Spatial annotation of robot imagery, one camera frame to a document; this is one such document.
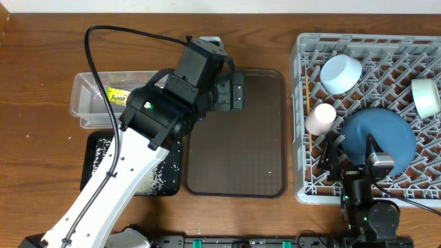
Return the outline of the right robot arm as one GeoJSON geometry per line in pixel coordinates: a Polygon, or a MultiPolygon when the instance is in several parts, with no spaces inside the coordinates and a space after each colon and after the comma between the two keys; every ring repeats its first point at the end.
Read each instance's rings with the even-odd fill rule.
{"type": "Polygon", "coordinates": [[[391,247],[397,240],[400,208],[391,200],[376,200],[372,186],[393,168],[392,156],[382,150],[375,138],[367,135],[365,160],[345,165],[338,159],[337,146],[325,136],[325,149],[318,168],[329,172],[329,182],[342,184],[340,207],[349,231],[334,240],[339,247],[391,247]]]}

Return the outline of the yellow green snack wrapper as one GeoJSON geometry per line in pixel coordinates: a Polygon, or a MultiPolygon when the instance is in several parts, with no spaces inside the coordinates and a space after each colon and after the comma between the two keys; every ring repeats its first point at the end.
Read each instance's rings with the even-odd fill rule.
{"type": "Polygon", "coordinates": [[[130,91],[108,87],[106,89],[106,95],[110,102],[116,103],[117,105],[126,106],[130,91]]]}

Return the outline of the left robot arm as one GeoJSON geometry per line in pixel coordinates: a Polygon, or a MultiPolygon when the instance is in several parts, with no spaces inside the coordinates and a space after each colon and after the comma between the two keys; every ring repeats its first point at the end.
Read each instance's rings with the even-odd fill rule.
{"type": "Polygon", "coordinates": [[[234,64],[190,65],[158,71],[131,91],[98,169],[65,216],[22,247],[104,247],[115,222],[146,174],[218,102],[217,86],[232,82],[234,64]]]}

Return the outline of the light blue bowl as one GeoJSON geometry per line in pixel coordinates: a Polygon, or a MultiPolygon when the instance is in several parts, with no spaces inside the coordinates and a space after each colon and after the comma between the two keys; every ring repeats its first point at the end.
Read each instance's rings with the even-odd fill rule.
{"type": "Polygon", "coordinates": [[[358,82],[361,74],[361,62],[345,54],[339,54],[323,65],[320,80],[329,94],[342,94],[358,82]]]}

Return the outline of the wooden chopstick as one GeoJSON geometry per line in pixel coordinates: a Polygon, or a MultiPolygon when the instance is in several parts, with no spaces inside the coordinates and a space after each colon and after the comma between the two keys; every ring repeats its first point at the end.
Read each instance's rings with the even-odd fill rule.
{"type": "MultiPolygon", "coordinates": [[[[309,102],[309,77],[308,76],[305,77],[305,91],[306,91],[307,115],[309,115],[310,111],[311,111],[311,107],[310,107],[310,102],[309,102]]],[[[312,135],[309,131],[308,131],[308,135],[309,135],[309,153],[312,154],[313,141],[312,141],[312,135]]]]}

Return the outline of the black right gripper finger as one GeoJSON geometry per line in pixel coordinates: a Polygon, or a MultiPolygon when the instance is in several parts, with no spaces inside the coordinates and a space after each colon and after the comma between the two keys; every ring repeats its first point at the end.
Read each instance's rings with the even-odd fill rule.
{"type": "Polygon", "coordinates": [[[336,172],[340,167],[337,147],[330,135],[325,136],[325,148],[318,161],[318,169],[336,172]]]}
{"type": "Polygon", "coordinates": [[[375,138],[372,134],[367,135],[367,142],[366,142],[366,154],[371,154],[373,152],[381,152],[381,147],[376,142],[375,138]]]}

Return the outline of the pink cup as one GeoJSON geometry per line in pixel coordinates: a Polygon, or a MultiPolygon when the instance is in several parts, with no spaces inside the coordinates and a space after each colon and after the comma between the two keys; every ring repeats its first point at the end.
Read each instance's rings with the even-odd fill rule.
{"type": "Polygon", "coordinates": [[[307,115],[305,127],[310,134],[319,136],[331,129],[335,119],[335,108],[328,103],[321,103],[307,115]]]}

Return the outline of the dark blue plate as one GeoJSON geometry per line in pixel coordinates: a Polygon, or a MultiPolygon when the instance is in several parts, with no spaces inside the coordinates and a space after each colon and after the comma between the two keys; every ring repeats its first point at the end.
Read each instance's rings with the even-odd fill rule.
{"type": "Polygon", "coordinates": [[[416,136],[398,114],[382,108],[369,108],[351,115],[342,126],[342,148],[354,164],[365,161],[367,135],[371,134],[384,152],[395,161],[390,176],[405,172],[416,153],[416,136]]]}

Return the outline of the mint green bowl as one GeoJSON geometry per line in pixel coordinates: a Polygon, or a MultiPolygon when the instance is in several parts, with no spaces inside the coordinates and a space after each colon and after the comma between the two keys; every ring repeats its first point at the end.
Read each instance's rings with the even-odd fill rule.
{"type": "Polygon", "coordinates": [[[440,112],[440,95],[433,79],[412,80],[411,91],[420,118],[427,118],[440,112]]]}

